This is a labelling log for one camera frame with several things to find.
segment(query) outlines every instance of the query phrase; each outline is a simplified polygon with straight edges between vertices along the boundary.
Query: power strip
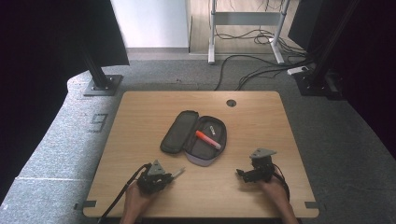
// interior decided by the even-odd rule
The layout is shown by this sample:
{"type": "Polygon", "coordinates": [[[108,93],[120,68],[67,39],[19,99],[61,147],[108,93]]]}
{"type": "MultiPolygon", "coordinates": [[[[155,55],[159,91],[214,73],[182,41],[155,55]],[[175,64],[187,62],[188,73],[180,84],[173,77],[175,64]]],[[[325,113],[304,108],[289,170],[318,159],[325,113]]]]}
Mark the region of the power strip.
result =
{"type": "Polygon", "coordinates": [[[306,66],[301,66],[301,67],[296,67],[296,68],[291,68],[291,69],[289,69],[289,70],[288,70],[288,74],[289,74],[289,75],[294,75],[294,74],[297,74],[297,73],[306,72],[306,71],[308,71],[308,70],[309,70],[308,67],[306,67],[306,66]]]}

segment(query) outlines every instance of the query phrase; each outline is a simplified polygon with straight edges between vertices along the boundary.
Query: wooden table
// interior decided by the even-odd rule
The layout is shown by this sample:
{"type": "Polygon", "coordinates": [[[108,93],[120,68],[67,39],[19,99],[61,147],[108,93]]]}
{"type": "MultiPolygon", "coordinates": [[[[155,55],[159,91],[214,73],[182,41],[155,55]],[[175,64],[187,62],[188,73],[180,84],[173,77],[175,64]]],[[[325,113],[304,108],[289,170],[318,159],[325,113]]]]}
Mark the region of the wooden table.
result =
{"type": "MultiPolygon", "coordinates": [[[[128,91],[120,103],[105,151],[85,207],[88,217],[100,217],[126,181],[143,164],[159,160],[167,173],[186,167],[168,185],[143,217],[279,217],[254,183],[245,183],[235,169],[249,171],[249,155],[258,147],[277,151],[273,163],[290,186],[290,203],[297,217],[316,217],[304,165],[295,144],[279,94],[275,91],[128,91]],[[235,100],[235,106],[228,106],[235,100]],[[227,127],[227,146],[208,167],[190,163],[184,152],[165,154],[160,143],[183,110],[221,119],[227,127]]],[[[120,217],[124,199],[110,212],[120,217]]]]}

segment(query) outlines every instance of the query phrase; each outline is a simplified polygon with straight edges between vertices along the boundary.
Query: open pencil case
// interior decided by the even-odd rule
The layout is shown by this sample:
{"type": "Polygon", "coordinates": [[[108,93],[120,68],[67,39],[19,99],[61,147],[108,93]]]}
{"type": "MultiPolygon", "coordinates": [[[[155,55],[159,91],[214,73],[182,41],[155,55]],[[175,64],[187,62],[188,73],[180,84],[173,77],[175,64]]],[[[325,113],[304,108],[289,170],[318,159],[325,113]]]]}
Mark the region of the open pencil case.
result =
{"type": "Polygon", "coordinates": [[[220,119],[210,116],[199,117],[198,112],[185,110],[176,117],[162,140],[160,149],[173,154],[184,150],[190,162],[208,166],[221,154],[226,143],[227,130],[220,119]],[[219,144],[218,148],[197,137],[196,131],[219,144]]]}

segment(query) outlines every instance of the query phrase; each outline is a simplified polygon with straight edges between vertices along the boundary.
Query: black curtain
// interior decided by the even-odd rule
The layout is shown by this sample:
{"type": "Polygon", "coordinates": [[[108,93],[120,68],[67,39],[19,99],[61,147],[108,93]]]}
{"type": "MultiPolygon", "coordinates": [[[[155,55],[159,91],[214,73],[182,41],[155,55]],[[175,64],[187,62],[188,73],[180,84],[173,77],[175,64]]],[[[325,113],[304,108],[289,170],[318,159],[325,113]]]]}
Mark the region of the black curtain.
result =
{"type": "Polygon", "coordinates": [[[394,1],[361,0],[337,44],[333,67],[341,74],[344,96],[394,158],[395,11],[394,1]]]}
{"type": "Polygon", "coordinates": [[[67,80],[129,64],[109,0],[0,1],[0,201],[56,117],[67,80]]]}

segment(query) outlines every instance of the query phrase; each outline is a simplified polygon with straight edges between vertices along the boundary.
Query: gray carpet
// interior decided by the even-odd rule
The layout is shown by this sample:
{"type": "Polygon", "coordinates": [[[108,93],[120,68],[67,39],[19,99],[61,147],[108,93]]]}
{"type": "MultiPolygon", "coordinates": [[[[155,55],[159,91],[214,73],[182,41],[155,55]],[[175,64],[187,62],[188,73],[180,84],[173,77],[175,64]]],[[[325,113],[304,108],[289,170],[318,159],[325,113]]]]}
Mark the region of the gray carpet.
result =
{"type": "MultiPolygon", "coordinates": [[[[235,90],[240,77],[262,66],[265,64],[251,60],[227,63],[219,89],[235,90]]],[[[84,217],[81,204],[88,195],[122,94],[213,91],[220,68],[221,61],[209,65],[206,60],[135,60],[131,66],[107,67],[107,75],[123,75],[112,97],[82,95],[91,80],[88,72],[70,79],[64,106],[0,207],[0,223],[95,223],[95,218],[84,217]]],[[[256,77],[242,91],[278,91],[281,96],[319,205],[319,216],[303,218],[304,224],[396,223],[396,162],[348,102],[303,97],[286,71],[275,78],[256,77]]],[[[181,221],[264,220],[151,219],[144,223],[181,221]]]]}

